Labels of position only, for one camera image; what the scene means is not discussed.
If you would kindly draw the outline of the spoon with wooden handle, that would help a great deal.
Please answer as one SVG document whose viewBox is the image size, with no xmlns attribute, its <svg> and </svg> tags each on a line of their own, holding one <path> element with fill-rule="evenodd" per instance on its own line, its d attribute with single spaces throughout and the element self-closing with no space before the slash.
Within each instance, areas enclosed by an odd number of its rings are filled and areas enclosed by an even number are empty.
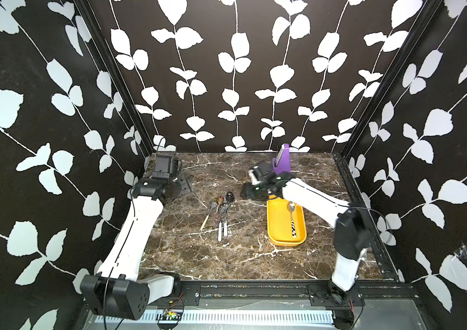
<svg viewBox="0 0 467 330">
<path fill-rule="evenodd" d="M 210 206 L 209 206 L 209 209 L 207 211 L 207 214 L 206 214 L 206 217 L 202 223 L 202 225 L 200 226 L 200 231 L 203 231 L 204 230 L 204 227 L 206 226 L 207 224 L 207 221 L 208 219 L 210 218 L 210 216 L 215 213 L 215 211 L 217 210 L 217 207 L 218 207 L 218 203 L 217 202 L 211 202 Z"/>
</svg>

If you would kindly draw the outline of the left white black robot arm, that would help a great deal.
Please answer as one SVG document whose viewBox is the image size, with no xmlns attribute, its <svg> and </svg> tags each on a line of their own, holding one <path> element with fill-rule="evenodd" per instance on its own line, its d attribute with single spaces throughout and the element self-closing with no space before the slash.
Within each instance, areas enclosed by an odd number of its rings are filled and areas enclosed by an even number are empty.
<svg viewBox="0 0 467 330">
<path fill-rule="evenodd" d="M 176 286 L 174 275 L 155 274 L 141 280 L 138 273 L 165 205 L 189 190 L 181 161 L 173 155 L 157 156 L 153 170 L 134 184 L 129 213 L 108 257 L 96 274 L 85 276 L 80 283 L 94 315 L 138 320 L 146 306 L 171 295 Z"/>
</svg>

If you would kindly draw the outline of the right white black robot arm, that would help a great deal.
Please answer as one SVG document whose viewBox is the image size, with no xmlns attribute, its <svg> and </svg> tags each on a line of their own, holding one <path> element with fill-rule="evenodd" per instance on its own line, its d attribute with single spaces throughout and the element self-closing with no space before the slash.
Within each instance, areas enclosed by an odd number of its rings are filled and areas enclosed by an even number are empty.
<svg viewBox="0 0 467 330">
<path fill-rule="evenodd" d="M 290 172 L 276 173 L 268 162 L 256 164 L 248 175 L 251 181 L 243 184 L 242 199 L 267 201 L 272 195 L 280 197 L 309 210 L 335 230 L 337 259 L 327 294 L 335 304 L 348 302 L 371 239 L 363 219 L 364 209 L 331 197 Z"/>
</svg>

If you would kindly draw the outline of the yellow plastic storage box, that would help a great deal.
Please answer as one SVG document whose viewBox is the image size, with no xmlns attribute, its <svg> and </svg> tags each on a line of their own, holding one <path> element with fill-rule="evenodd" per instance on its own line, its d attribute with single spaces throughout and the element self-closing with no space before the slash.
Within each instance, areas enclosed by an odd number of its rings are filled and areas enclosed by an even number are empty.
<svg viewBox="0 0 467 330">
<path fill-rule="evenodd" d="M 281 198 L 266 202 L 267 232 L 274 245 L 295 247 L 301 245 L 307 238 L 304 210 L 299 204 L 295 204 L 294 220 L 297 237 L 293 238 L 287 205 L 288 201 Z"/>
</svg>

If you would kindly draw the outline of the spoon with patterned handle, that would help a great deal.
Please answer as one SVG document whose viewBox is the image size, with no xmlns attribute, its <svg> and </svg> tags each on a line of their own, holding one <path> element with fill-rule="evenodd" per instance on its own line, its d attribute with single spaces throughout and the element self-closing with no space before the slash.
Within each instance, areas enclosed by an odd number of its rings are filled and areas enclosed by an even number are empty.
<svg viewBox="0 0 467 330">
<path fill-rule="evenodd" d="M 290 213 L 290 218 L 291 218 L 291 234 L 293 238 L 296 238 L 297 231 L 295 228 L 295 220 L 294 220 L 295 204 L 293 202 L 288 202 L 287 209 Z"/>
</svg>

